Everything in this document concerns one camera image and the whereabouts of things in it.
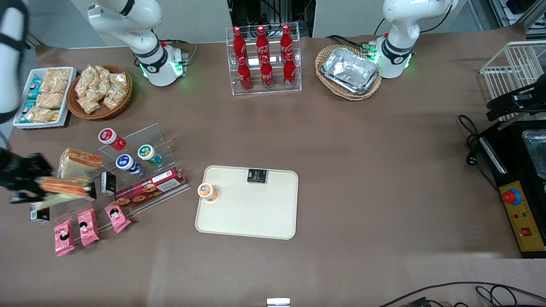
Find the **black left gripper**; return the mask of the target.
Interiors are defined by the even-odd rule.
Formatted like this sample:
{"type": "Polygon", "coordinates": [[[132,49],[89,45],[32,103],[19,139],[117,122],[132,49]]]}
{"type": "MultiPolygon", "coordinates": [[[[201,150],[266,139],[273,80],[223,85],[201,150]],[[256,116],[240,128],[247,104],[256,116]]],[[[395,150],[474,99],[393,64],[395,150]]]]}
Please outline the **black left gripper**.
{"type": "Polygon", "coordinates": [[[525,117],[525,112],[545,112],[545,83],[535,82],[530,86],[513,91],[510,96],[496,97],[488,102],[488,109],[490,110],[490,121],[517,121],[521,117],[525,117]]]}

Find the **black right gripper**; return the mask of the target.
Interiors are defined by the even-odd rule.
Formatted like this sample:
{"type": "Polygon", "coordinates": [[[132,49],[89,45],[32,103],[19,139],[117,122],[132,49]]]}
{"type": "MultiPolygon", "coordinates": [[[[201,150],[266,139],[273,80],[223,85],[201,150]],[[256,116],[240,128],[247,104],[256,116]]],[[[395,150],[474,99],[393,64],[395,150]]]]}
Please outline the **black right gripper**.
{"type": "Polygon", "coordinates": [[[11,203],[42,202],[47,192],[33,194],[22,190],[35,184],[33,179],[50,177],[52,173],[51,165],[41,153],[31,154],[29,160],[6,148],[0,150],[0,186],[13,191],[11,203]]]}

